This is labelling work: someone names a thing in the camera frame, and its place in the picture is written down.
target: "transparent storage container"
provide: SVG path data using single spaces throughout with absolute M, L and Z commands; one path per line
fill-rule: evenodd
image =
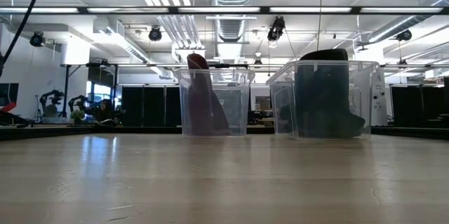
M 300 60 L 270 77 L 274 128 L 296 139 L 369 139 L 376 62 Z
M 250 70 L 178 70 L 184 136 L 244 136 Z

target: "ceiling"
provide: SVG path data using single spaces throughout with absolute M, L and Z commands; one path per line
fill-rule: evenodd
M 191 0 L 196 5 L 209 5 L 210 0 Z M 426 0 L 322 0 L 324 6 L 425 6 Z M 0 5 L 10 6 L 12 0 L 0 0 Z M 13 0 L 14 6 L 27 6 L 29 0 Z M 320 0 L 253 0 L 258 6 L 319 6 Z M 145 0 L 37 0 L 37 6 L 146 6 Z M 373 32 L 385 24 L 395 20 L 396 15 L 362 15 L 357 20 L 355 15 L 286 15 L 288 35 L 284 34 L 276 48 L 268 47 L 266 31 L 272 24 L 275 15 L 258 15 L 257 20 L 249 20 L 246 41 L 243 45 L 241 57 L 253 63 L 255 52 L 261 52 L 262 60 L 268 63 L 286 63 L 316 49 L 336 47 L 348 37 L 354 37 L 359 32 Z M 111 62 L 129 62 L 126 52 L 116 44 L 97 41 L 92 31 L 91 15 L 33 15 L 28 23 L 65 24 L 98 43 L 91 51 L 91 57 L 107 58 Z M 150 55 L 155 52 L 170 52 L 172 41 L 163 32 L 163 38 L 158 42 L 150 42 L 149 30 L 152 25 L 160 25 L 154 15 L 112 15 L 109 18 L 120 20 L 126 28 L 126 36 L 132 39 L 142 50 Z M 13 22 L 20 22 L 21 17 L 15 16 Z M 205 16 L 195 16 L 199 36 L 206 48 L 206 57 L 217 56 L 214 41 L 213 23 Z M 410 55 L 425 51 L 447 41 L 449 35 L 449 16 L 435 16 L 410 28 L 413 38 L 401 44 L 398 49 L 397 41 L 383 41 L 381 46 L 386 62 L 397 62 L 399 56 Z M 352 42 L 343 45 L 350 53 L 354 48 Z M 439 51 L 413 63 L 428 63 L 432 60 L 449 56 L 449 46 L 446 51 Z

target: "table surface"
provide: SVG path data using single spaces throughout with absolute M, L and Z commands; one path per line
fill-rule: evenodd
M 0 142 L 0 223 L 447 223 L 449 142 L 102 134 Z

